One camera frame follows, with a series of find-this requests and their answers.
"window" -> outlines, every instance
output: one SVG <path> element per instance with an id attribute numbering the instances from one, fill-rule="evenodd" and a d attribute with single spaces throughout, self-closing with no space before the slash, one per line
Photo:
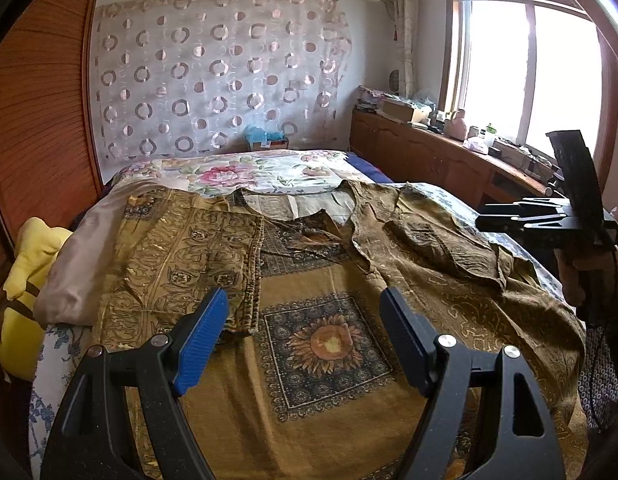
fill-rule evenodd
<path id="1" fill-rule="evenodd" d="M 573 0 L 455 0 L 449 108 L 468 126 L 554 156 L 545 136 L 580 130 L 594 152 L 602 103 L 598 30 Z"/>

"cardboard box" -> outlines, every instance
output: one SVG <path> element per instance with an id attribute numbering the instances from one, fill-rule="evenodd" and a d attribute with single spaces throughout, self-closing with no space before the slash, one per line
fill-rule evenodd
<path id="1" fill-rule="evenodd" d="M 494 148 L 502 152 L 501 159 L 503 162 L 510 164 L 517 170 L 521 170 L 526 167 L 526 164 L 529 163 L 527 153 L 519 150 L 516 146 L 512 146 L 506 142 L 496 139 L 494 140 Z"/>
<path id="2" fill-rule="evenodd" d="M 249 143 L 250 152 L 266 152 L 268 150 L 287 150 L 289 148 L 289 139 L 283 137 L 282 140 L 268 140 L 267 142 Z"/>
<path id="3" fill-rule="evenodd" d="M 378 104 L 379 115 L 388 119 L 396 119 L 402 123 L 419 123 L 427 114 L 418 108 L 412 107 L 409 103 L 397 100 L 382 99 Z"/>

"wooden cabinet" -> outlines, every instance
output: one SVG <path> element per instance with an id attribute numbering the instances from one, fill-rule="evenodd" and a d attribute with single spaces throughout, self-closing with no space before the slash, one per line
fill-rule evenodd
<path id="1" fill-rule="evenodd" d="M 406 177 L 407 139 L 396 129 L 382 126 L 377 133 L 374 164 L 394 182 L 404 182 Z"/>
<path id="2" fill-rule="evenodd" d="M 470 152 L 462 143 L 354 112 L 351 150 L 394 182 L 426 182 L 449 191 L 473 208 L 543 196 L 545 187 L 493 157 Z"/>
<path id="3" fill-rule="evenodd" d="M 0 43 L 0 226 L 68 227 L 102 191 L 87 56 L 96 0 L 33 0 Z"/>
<path id="4" fill-rule="evenodd" d="M 461 147 L 446 146 L 444 151 L 445 172 L 439 186 L 471 207 L 478 207 L 489 179 L 488 163 L 477 157 L 468 157 Z"/>
<path id="5" fill-rule="evenodd" d="M 439 186 L 443 161 L 436 156 L 435 146 L 419 137 L 407 136 L 405 182 L 428 182 Z"/>
<path id="6" fill-rule="evenodd" d="M 371 114 L 353 114 L 349 145 L 352 152 L 377 166 L 375 163 L 375 146 L 378 135 L 376 117 Z"/>

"hand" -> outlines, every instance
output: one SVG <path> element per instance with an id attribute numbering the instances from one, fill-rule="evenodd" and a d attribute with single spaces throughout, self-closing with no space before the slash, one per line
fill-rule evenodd
<path id="1" fill-rule="evenodd" d="M 614 290 L 618 279 L 614 277 L 616 266 L 613 260 L 615 258 L 618 264 L 618 247 L 615 247 L 613 252 L 595 248 L 586 251 L 572 249 L 555 252 L 560 282 L 563 284 L 564 301 L 571 306 L 581 306 L 585 301 L 585 291 L 579 283 L 579 271 L 601 270 L 603 272 L 606 301 L 610 301 L 618 292 L 618 286 Z"/>

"white curtain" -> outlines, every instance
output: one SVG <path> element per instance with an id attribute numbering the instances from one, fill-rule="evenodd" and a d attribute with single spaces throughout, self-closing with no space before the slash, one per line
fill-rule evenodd
<path id="1" fill-rule="evenodd" d="M 91 113 L 108 162 L 231 151 L 254 125 L 333 136 L 351 36 L 336 0 L 134 0 L 99 7 Z"/>
<path id="2" fill-rule="evenodd" d="M 413 76 L 413 35 L 418 20 L 418 0 L 393 0 L 393 11 L 398 32 L 399 94 L 412 97 L 416 91 Z"/>

